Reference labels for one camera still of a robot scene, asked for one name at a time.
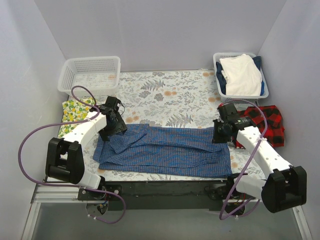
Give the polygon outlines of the blue checkered long sleeve shirt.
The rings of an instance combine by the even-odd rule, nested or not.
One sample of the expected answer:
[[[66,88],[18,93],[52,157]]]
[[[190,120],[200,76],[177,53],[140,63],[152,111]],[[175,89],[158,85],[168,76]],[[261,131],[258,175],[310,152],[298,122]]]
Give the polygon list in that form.
[[[129,124],[125,133],[99,139],[93,159],[102,170],[226,178],[232,174],[225,143],[212,143],[214,128]]]

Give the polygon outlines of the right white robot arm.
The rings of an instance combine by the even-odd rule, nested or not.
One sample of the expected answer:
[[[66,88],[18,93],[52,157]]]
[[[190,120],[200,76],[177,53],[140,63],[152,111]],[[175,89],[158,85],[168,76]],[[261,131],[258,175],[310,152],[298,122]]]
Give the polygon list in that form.
[[[218,107],[220,119],[215,119],[214,144],[232,140],[241,144],[249,153],[250,160],[260,166],[265,179],[256,179],[245,173],[227,178],[226,200],[241,195],[262,201],[271,213],[302,206],[307,202],[307,172],[302,166],[293,166],[268,143],[254,121],[241,117],[233,103],[222,103]]]

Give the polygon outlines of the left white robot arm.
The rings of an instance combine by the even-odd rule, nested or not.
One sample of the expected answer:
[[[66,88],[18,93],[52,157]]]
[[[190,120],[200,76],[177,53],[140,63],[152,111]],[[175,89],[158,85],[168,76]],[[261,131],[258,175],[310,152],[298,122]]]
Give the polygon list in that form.
[[[119,113],[124,105],[113,96],[104,104],[91,108],[86,122],[79,124],[62,138],[52,138],[48,143],[45,174],[50,177],[89,189],[95,200],[106,196],[103,177],[85,168],[83,150],[95,135],[103,141],[125,133],[127,126]]]

